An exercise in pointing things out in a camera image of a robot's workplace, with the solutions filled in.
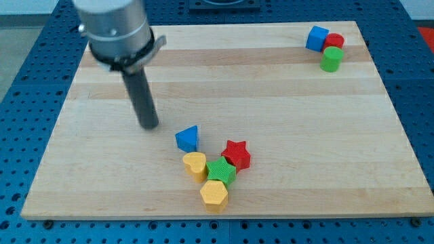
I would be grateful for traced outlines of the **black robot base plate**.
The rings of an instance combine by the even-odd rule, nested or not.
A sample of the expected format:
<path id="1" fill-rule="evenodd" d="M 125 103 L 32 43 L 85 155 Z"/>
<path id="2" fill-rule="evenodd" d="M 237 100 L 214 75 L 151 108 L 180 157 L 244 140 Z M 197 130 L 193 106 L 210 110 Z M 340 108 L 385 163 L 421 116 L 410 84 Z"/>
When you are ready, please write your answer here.
<path id="1" fill-rule="evenodd" d="M 260 0 L 188 0 L 189 11 L 260 9 Z"/>

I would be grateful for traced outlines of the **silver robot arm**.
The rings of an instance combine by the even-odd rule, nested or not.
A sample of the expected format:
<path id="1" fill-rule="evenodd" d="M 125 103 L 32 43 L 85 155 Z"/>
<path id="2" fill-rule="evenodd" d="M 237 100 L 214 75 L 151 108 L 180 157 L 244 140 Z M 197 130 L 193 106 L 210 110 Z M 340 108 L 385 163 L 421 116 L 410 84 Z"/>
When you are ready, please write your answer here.
<path id="1" fill-rule="evenodd" d="M 143 0 L 73 0 L 81 24 L 98 62 L 127 74 L 139 72 L 167 43 L 156 38 Z"/>

